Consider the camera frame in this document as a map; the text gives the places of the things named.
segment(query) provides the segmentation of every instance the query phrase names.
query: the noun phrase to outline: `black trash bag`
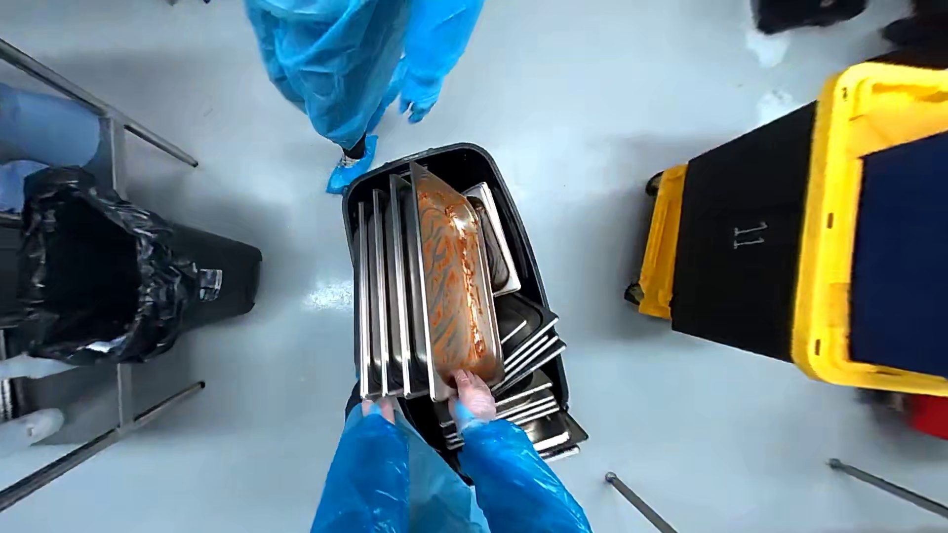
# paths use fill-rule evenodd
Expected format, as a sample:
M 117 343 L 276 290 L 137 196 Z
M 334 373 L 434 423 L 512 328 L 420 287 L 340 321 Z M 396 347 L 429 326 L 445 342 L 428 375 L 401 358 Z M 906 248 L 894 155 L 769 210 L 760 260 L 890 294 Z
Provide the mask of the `black trash bag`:
M 31 175 L 25 196 L 17 297 L 27 352 L 93 364 L 168 351 L 202 277 L 171 248 L 172 225 L 78 167 Z

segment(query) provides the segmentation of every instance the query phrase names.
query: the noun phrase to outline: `metal bar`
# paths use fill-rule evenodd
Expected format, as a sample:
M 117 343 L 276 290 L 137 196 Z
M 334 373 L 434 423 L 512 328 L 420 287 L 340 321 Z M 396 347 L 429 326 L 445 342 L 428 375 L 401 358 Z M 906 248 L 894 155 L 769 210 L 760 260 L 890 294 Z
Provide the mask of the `metal bar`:
M 941 518 L 948 518 L 948 507 L 936 502 L 935 500 L 931 500 L 922 496 L 921 494 L 912 492 L 905 487 L 900 487 L 894 483 L 889 483 L 881 477 L 876 477 L 868 472 L 847 465 L 839 459 L 830 459 L 828 464 L 831 469 L 842 471 L 860 481 L 865 481 L 875 488 L 884 490 L 885 492 L 888 492 L 897 498 L 901 498 L 910 504 L 915 504 L 926 511 L 933 512 L 939 515 Z
M 632 504 L 643 516 L 648 519 L 656 529 L 662 533 L 678 533 L 675 531 L 675 528 L 668 524 L 657 512 L 655 509 L 648 506 L 642 498 L 639 498 L 638 494 L 632 492 L 632 489 L 629 488 L 625 483 L 622 483 L 622 480 L 619 479 L 619 476 L 615 475 L 615 472 L 606 473 L 606 483 L 609 483 L 616 490 L 619 491 L 619 494 L 622 494 L 626 500 L 629 500 L 629 503 Z
M 23 70 L 33 78 L 36 78 L 37 80 L 40 80 L 41 82 L 46 83 L 56 90 L 66 94 L 66 96 L 81 101 L 85 105 L 98 111 L 99 114 L 119 118 L 125 125 L 125 129 L 128 131 L 144 140 L 147 140 L 148 142 L 151 142 L 157 148 L 167 152 L 171 156 L 177 157 L 192 167 L 197 166 L 197 159 L 189 156 L 183 150 L 177 146 L 174 146 L 161 136 L 153 133 L 145 126 L 142 126 L 138 122 L 129 119 L 124 113 L 119 112 L 119 110 L 112 107 L 108 103 L 105 103 L 105 101 L 96 98 L 85 89 L 60 76 L 46 65 L 29 57 L 22 50 L 4 41 L 3 39 L 0 39 L 0 57 L 7 60 L 7 62 L 19 68 L 20 70 Z
M 112 188 L 122 198 L 128 199 L 128 175 L 125 172 L 125 126 L 119 119 L 112 119 Z
M 23 500 L 36 490 L 45 487 L 51 481 L 74 469 L 96 453 L 99 453 L 109 446 L 112 446 L 128 432 L 137 430 L 138 428 L 148 424 L 160 414 L 168 411 L 173 405 L 180 403 L 188 396 L 193 395 L 203 388 L 204 381 L 198 381 L 197 383 L 194 383 L 191 387 L 188 387 L 176 395 L 165 399 L 145 413 L 137 416 L 129 426 L 128 430 L 120 430 L 120 428 L 109 430 L 108 432 L 99 435 L 98 437 L 90 440 L 70 453 L 64 455 L 63 457 L 60 457 L 52 463 L 49 463 L 45 467 L 36 470 L 29 476 L 21 479 L 13 485 L 3 489 L 0 491 L 0 511 L 10 508 L 12 505 L 16 504 L 20 500 Z
M 118 427 L 123 431 L 135 422 L 135 401 L 132 399 L 132 364 L 116 365 L 116 393 L 118 395 Z

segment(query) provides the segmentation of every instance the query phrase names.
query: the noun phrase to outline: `hand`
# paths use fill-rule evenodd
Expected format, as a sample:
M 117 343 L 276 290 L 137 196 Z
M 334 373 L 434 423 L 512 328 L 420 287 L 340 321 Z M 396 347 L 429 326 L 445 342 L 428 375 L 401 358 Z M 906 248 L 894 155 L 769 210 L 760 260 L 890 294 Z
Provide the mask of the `hand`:
M 395 406 L 390 397 L 379 398 L 378 401 L 362 400 L 362 416 L 378 414 L 389 422 L 395 423 Z
M 441 78 L 423 80 L 414 76 L 411 72 L 405 73 L 399 112 L 405 113 L 409 108 L 411 109 L 409 123 L 420 122 L 431 111 L 431 108 L 438 101 L 438 95 L 441 94 L 442 81 Z
M 458 398 L 451 398 L 447 407 L 459 432 L 497 418 L 494 396 L 483 379 L 467 370 L 455 370 L 452 375 L 457 383 Z

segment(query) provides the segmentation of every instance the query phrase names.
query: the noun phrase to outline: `yellow bin lid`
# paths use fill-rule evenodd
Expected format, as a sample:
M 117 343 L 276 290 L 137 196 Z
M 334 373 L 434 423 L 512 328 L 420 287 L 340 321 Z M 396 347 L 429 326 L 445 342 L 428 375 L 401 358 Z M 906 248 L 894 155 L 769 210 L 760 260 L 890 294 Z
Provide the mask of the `yellow bin lid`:
M 793 362 L 829 383 L 948 396 L 948 379 L 849 358 L 849 283 L 862 156 L 948 131 L 948 71 L 857 64 L 816 108 L 793 313 Z

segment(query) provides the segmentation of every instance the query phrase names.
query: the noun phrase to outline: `wheel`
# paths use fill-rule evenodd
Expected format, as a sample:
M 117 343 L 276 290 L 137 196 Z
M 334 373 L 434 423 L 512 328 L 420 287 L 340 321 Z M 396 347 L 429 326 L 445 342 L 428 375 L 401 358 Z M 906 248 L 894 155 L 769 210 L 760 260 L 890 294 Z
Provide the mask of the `wheel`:
M 644 300 L 645 297 L 646 293 L 642 290 L 642 286 L 639 285 L 638 282 L 635 282 L 626 288 L 626 300 L 629 302 L 638 305 L 639 303 L 642 303 L 642 300 Z
M 658 196 L 658 188 L 662 185 L 662 174 L 658 173 L 648 179 L 646 182 L 646 194 L 652 198 Z

